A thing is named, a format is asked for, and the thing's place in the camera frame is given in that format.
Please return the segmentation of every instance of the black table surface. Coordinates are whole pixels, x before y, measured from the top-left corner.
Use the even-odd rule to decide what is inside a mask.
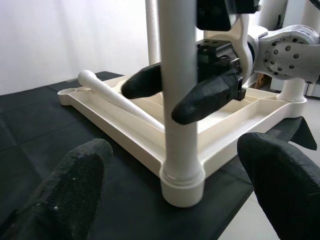
[[[120,75],[97,74],[101,80]],[[160,180],[57,92],[79,87],[60,82],[0,96],[0,223],[20,208],[64,155],[95,138],[113,148],[107,184],[89,239],[214,240],[252,193],[235,157],[205,182],[202,201],[177,208],[161,194]]]

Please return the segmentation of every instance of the white cylinder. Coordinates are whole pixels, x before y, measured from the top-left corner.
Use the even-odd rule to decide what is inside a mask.
[[[275,30],[278,27],[278,17],[281,17],[281,22],[284,19],[287,0],[260,0],[259,4],[261,11],[251,15],[251,23],[265,27],[269,31]]]
[[[305,3],[300,24],[309,26],[318,33],[320,31],[320,11],[309,0]]]
[[[291,103],[302,103],[306,100],[305,90],[306,83],[303,79],[286,80],[278,99]]]
[[[149,65],[160,62],[158,0],[145,0]]]
[[[166,143],[159,177],[164,198],[186,208],[201,200],[205,172],[197,157],[197,123],[180,125],[171,114],[197,83],[196,0],[160,0],[158,11]]]

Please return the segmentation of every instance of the white tube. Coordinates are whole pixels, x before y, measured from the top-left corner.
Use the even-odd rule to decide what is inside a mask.
[[[309,26],[316,32],[320,31],[320,11],[309,0],[305,2],[300,24]]]
[[[278,99],[291,103],[303,103],[306,100],[305,90],[306,83],[303,79],[286,80]]]
[[[160,62],[158,0],[145,0],[149,65]]]
[[[166,143],[159,177],[164,198],[185,208],[201,200],[205,172],[197,158],[197,123],[180,125],[171,114],[197,83],[196,0],[159,0],[158,10]]]
[[[80,72],[78,75],[78,81],[82,86],[90,88],[97,92],[108,102],[140,118],[141,120],[155,127],[159,131],[165,131],[163,124],[161,124],[155,118],[143,111],[133,102],[131,102],[130,100],[126,99],[124,96],[113,90],[110,86],[100,81],[92,71],[84,70]]]

